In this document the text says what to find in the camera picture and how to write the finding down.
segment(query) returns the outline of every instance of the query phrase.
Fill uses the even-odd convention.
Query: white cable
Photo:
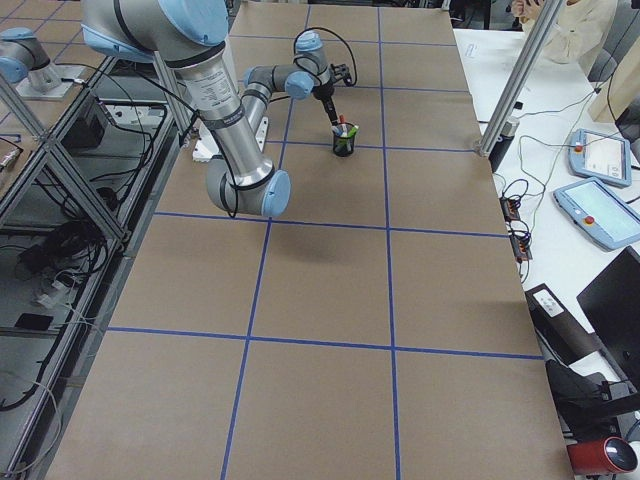
[[[46,456],[49,455],[49,452],[51,452],[51,450],[53,450],[53,447],[55,447],[56,443],[58,443],[58,439],[60,438],[60,434],[62,433],[62,415],[60,414],[60,411],[58,410],[58,404],[56,402],[56,397],[53,395],[53,392],[46,385],[44,385],[44,384],[42,384],[40,382],[36,382],[34,380],[29,380],[29,379],[26,379],[24,377],[21,377],[20,375],[14,373],[14,372],[10,372],[9,370],[0,369],[0,374],[4,374],[4,375],[7,375],[9,377],[16,378],[16,379],[21,380],[21,381],[26,382],[26,383],[31,383],[33,385],[36,385],[36,386],[44,389],[47,392],[47,395],[49,395],[49,398],[51,399],[51,404],[53,405],[53,410],[55,412],[55,416],[58,419],[58,428],[56,429],[56,433],[55,433],[55,435],[53,437],[53,440],[51,441],[51,444],[45,449],[44,452],[42,452],[42,454],[40,456],[38,456],[33,462],[31,462],[26,467],[22,467],[22,468],[20,468],[18,470],[12,470],[12,471],[2,471],[2,470],[0,470],[0,475],[9,477],[9,476],[20,475],[22,473],[27,472],[28,470],[30,470],[31,468],[35,467],[40,462],[42,462],[46,458]]]

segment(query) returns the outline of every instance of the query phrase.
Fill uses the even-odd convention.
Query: pen holder
[[[352,123],[341,123],[334,127],[332,132],[333,153],[339,157],[351,155],[355,149],[357,128]]]

